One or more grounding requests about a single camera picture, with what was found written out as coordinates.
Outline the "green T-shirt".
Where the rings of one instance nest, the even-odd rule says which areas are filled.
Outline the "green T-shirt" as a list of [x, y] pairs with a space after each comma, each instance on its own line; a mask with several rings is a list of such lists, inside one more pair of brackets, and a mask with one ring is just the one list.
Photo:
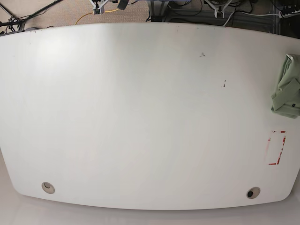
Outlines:
[[287, 54], [271, 96], [271, 111], [295, 119], [300, 116], [300, 56]]

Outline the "white power strip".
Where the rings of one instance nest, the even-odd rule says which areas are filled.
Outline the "white power strip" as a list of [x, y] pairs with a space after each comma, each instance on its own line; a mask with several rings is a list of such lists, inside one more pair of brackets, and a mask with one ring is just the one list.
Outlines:
[[300, 15], [300, 6], [292, 5], [283, 7], [283, 9], [279, 12], [279, 18], [286, 19], [292, 16]]

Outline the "black tripod stand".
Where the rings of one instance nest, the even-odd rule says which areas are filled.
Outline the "black tripod stand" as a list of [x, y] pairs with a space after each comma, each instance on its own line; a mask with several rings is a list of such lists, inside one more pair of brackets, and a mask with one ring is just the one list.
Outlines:
[[13, 34], [13, 33], [19, 33], [19, 32], [24, 32], [25, 31], [25, 24], [27, 21], [43, 15], [44, 13], [46, 13], [51, 7], [53, 7], [54, 5], [58, 4], [62, 2], [62, 0], [54, 0], [52, 3], [46, 5], [45, 7], [39, 9], [38, 11], [30, 14], [30, 15], [26, 15], [26, 16], [21, 16], [21, 17], [17, 17], [15, 16], [7, 7], [5, 7], [3, 4], [0, 4], [0, 8], [6, 12], [9, 15], [9, 19], [7, 22], [0, 22], [0, 27], [5, 27], [4, 30], [0, 31], [0, 35], [4, 36], [4, 35], [8, 35], [8, 34]]

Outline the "red tape rectangle marking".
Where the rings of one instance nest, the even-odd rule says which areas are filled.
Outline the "red tape rectangle marking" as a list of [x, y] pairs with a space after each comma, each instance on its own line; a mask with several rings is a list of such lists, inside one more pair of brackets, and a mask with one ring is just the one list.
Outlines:
[[271, 131], [266, 150], [266, 163], [278, 165], [282, 156], [286, 140], [286, 131]]

